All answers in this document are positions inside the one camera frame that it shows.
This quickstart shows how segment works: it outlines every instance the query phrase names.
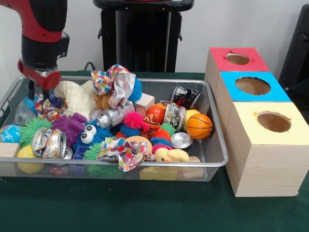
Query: box with round hole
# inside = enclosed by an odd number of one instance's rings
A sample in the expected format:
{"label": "box with round hole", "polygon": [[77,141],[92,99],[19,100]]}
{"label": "box with round hole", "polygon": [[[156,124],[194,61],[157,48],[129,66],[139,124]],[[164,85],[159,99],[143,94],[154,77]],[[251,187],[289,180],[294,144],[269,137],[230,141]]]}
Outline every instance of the box with round hole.
{"label": "box with round hole", "polygon": [[233,102],[290,102],[271,72],[220,72],[216,107],[225,135]]}
{"label": "box with round hole", "polygon": [[292,102],[233,102],[225,142],[235,196],[296,196],[309,168],[308,134]]}
{"label": "box with round hole", "polygon": [[269,68],[255,48],[210,47],[204,81],[215,95],[220,72],[269,72]]}

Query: white wall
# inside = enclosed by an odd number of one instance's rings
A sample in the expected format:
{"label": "white wall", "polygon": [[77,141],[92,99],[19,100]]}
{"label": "white wall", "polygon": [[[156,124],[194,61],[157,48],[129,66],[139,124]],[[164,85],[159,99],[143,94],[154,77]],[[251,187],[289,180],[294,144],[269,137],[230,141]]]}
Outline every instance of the white wall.
{"label": "white wall", "polygon": [[[177,72],[204,72],[210,46],[256,47],[278,78],[301,7],[306,0],[195,0],[183,12],[183,41],[178,45]],[[97,39],[100,9],[92,0],[68,0],[65,32],[68,56],[60,70],[81,70],[88,61],[102,67],[102,44]],[[16,12],[0,7],[0,98],[20,74],[21,23]]]}

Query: green spiky ball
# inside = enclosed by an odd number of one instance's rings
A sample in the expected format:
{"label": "green spiky ball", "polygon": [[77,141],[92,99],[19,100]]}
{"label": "green spiky ball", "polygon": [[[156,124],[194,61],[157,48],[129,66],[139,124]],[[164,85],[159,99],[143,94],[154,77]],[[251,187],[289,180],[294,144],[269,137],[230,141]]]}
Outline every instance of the green spiky ball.
{"label": "green spiky ball", "polygon": [[19,144],[23,148],[31,144],[34,133],[41,127],[51,128],[52,123],[45,121],[39,117],[35,117],[26,121],[25,126],[20,128],[20,141]]}
{"label": "green spiky ball", "polygon": [[[84,153],[84,159],[86,160],[97,160],[99,151],[102,145],[97,143],[89,147]],[[123,172],[118,168],[117,165],[87,165],[88,174],[92,178],[104,178],[104,179],[120,179],[123,176]]]}
{"label": "green spiky ball", "polygon": [[161,129],[167,131],[170,136],[173,136],[176,131],[176,129],[171,124],[166,122],[161,125]]}

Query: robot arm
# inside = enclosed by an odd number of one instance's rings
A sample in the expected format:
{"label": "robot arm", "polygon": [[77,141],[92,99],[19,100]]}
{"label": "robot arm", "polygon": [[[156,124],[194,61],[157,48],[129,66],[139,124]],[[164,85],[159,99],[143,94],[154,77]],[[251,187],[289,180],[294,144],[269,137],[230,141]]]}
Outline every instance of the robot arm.
{"label": "robot arm", "polygon": [[22,23],[20,72],[44,91],[55,88],[61,75],[56,60],[67,55],[69,37],[64,29],[67,0],[0,0],[17,11]]}

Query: yellow rubber duck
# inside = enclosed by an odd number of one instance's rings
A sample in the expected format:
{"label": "yellow rubber duck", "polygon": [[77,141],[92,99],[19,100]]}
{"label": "yellow rubber duck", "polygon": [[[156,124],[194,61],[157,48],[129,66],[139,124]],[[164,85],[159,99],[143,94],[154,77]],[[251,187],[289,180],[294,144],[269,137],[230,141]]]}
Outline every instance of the yellow rubber duck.
{"label": "yellow rubber duck", "polygon": [[154,154],[154,159],[157,162],[188,162],[189,155],[181,149],[159,148]]}

